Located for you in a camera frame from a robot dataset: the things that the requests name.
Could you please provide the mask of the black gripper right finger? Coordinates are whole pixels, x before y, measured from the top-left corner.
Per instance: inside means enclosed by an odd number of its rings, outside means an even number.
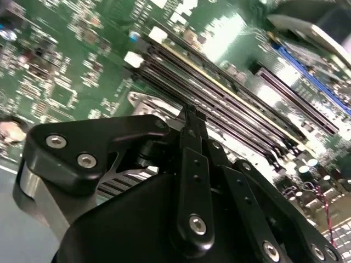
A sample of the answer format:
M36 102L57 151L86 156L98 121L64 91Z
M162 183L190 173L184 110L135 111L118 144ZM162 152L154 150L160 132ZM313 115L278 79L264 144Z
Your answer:
M203 149L225 200L243 230L244 262L342 262L336 248L248 161L231 163L209 139L206 116L197 112Z

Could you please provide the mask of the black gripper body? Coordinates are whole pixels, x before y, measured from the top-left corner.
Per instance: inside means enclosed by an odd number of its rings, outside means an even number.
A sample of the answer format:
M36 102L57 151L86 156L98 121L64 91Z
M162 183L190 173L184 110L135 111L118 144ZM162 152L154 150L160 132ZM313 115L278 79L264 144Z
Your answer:
M54 262L258 262L237 207L209 179L157 175L80 216Z

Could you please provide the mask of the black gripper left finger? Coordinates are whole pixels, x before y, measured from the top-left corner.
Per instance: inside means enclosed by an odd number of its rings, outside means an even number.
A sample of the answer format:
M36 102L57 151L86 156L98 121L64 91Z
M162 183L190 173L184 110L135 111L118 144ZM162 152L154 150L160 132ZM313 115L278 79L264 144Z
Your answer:
M41 216L61 244L80 216L151 177L194 174L210 182L197 112L185 106L179 130L154 115L33 127L16 177L19 207Z

